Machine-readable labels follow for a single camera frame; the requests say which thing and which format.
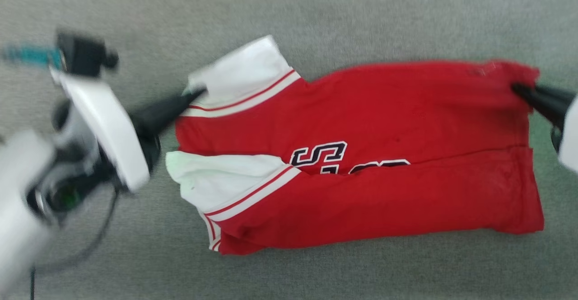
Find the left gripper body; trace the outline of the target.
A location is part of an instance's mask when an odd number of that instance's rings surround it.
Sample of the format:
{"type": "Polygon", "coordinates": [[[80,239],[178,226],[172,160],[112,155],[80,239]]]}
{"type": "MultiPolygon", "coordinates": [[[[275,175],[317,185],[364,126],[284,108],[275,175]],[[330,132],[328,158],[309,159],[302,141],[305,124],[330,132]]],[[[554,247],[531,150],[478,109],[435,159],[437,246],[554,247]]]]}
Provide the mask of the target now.
{"type": "Polygon", "coordinates": [[[26,133],[26,211],[39,222],[63,220],[103,185],[116,192],[123,189],[117,170],[71,101],[56,105],[51,122],[51,135],[26,133]]]}

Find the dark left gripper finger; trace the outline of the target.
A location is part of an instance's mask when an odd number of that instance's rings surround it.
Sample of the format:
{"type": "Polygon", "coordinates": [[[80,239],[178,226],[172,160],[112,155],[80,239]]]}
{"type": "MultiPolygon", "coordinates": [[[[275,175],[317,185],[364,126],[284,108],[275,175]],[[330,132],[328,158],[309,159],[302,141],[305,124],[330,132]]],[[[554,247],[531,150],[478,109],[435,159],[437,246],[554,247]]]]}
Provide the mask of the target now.
{"type": "Polygon", "coordinates": [[[153,172],[159,162],[160,135],[202,95],[174,94],[142,107],[142,151],[149,172],[153,172]]]}
{"type": "Polygon", "coordinates": [[[131,112],[135,128],[167,128],[198,98],[206,94],[200,88],[149,103],[131,112]]]}

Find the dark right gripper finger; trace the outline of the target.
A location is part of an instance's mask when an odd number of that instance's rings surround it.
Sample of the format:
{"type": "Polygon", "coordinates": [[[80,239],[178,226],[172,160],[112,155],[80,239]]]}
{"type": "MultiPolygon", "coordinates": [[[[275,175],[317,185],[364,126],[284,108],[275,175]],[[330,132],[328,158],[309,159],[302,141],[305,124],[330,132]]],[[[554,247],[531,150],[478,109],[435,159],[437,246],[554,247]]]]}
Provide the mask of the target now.
{"type": "Polygon", "coordinates": [[[571,94],[520,94],[519,96],[549,120],[553,126],[564,128],[566,112],[571,105],[571,94]]]}
{"type": "Polygon", "coordinates": [[[575,92],[545,85],[531,87],[526,84],[513,84],[512,90],[526,103],[536,109],[539,107],[552,109],[568,108],[577,96],[575,92]]]}

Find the red white sports jersey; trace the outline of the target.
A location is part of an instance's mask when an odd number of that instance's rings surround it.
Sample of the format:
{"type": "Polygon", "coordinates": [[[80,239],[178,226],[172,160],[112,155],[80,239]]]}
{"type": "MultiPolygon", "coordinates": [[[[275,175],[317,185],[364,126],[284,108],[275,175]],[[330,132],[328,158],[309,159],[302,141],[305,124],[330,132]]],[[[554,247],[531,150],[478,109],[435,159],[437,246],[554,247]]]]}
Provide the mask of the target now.
{"type": "Polygon", "coordinates": [[[539,76],[515,61],[417,61],[308,82],[266,36],[190,74],[209,92],[177,120],[166,168],[221,254],[535,233],[531,109],[511,85],[539,76]]]}

